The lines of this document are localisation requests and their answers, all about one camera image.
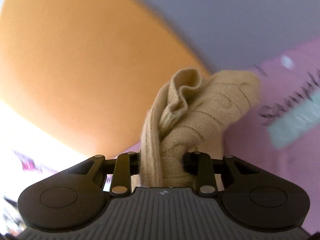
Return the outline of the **orange headboard panel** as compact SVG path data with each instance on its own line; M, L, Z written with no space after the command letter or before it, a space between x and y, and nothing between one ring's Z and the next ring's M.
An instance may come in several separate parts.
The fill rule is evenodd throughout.
M87 156L140 137L158 90L204 62L142 0L4 0L1 98Z

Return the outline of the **beige cable knit sweater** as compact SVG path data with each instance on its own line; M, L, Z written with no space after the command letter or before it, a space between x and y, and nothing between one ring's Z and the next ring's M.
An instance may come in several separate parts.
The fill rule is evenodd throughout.
M189 187L194 176L183 155L208 149L221 153L224 131L259 102L260 81L249 71L224 70L205 79L193 68L179 70L158 92L141 134L140 181L146 187Z

